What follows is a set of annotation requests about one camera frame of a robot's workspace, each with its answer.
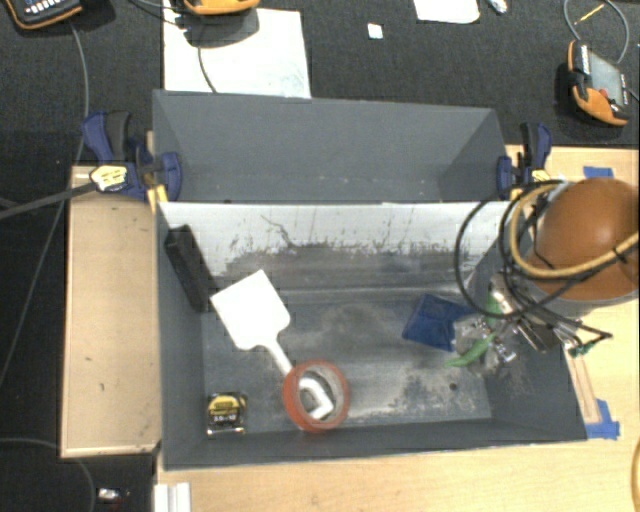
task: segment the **blue cloth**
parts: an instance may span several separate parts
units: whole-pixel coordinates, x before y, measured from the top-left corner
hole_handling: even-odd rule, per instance
[[[469,307],[433,295],[423,295],[402,331],[402,337],[453,352],[453,322],[471,313],[473,310]]]

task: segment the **wooden panel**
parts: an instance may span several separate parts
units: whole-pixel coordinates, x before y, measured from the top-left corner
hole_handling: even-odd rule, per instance
[[[71,202],[63,457],[148,452],[160,439],[154,239],[148,205],[98,193]]]

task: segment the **blue tape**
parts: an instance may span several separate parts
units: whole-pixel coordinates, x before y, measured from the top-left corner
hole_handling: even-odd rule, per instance
[[[587,431],[587,437],[589,439],[611,439],[616,441],[620,437],[620,422],[611,419],[607,402],[596,398],[596,403],[598,404],[602,421],[584,426]]]
[[[402,337],[405,340],[453,352],[453,322],[470,313],[473,313],[473,310],[467,306],[425,294],[402,331]]]
[[[613,178],[613,169],[609,167],[589,167],[582,168],[585,178]]]

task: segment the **green wire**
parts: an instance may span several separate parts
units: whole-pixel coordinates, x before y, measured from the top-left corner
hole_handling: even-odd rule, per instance
[[[473,346],[467,350],[460,357],[456,357],[455,359],[449,359],[444,363],[445,368],[459,368],[461,366],[468,366],[474,361],[478,360],[488,349],[489,345],[496,337],[496,333],[492,332],[486,338],[481,340],[477,340],[474,342]]]
[[[487,311],[491,313],[502,313],[502,311],[500,310],[500,305],[498,304],[496,299],[493,298],[491,294],[489,294],[489,297],[487,298]],[[490,318],[490,317],[485,318],[485,322],[491,328],[495,327],[497,321],[498,320],[496,318]],[[489,350],[489,346],[491,345],[491,342],[495,339],[495,337],[496,337],[496,332],[492,332],[486,338],[476,340],[471,346],[471,348],[467,350],[463,355],[446,361],[444,363],[444,367],[460,368],[463,366],[468,366],[474,361],[477,361],[478,359],[480,359],[480,357],[484,355],[484,353],[487,350]]]

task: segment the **gray cardboard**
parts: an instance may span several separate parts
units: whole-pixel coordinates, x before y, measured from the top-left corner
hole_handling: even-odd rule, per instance
[[[495,192],[490,109],[155,91],[182,201],[467,201]]]

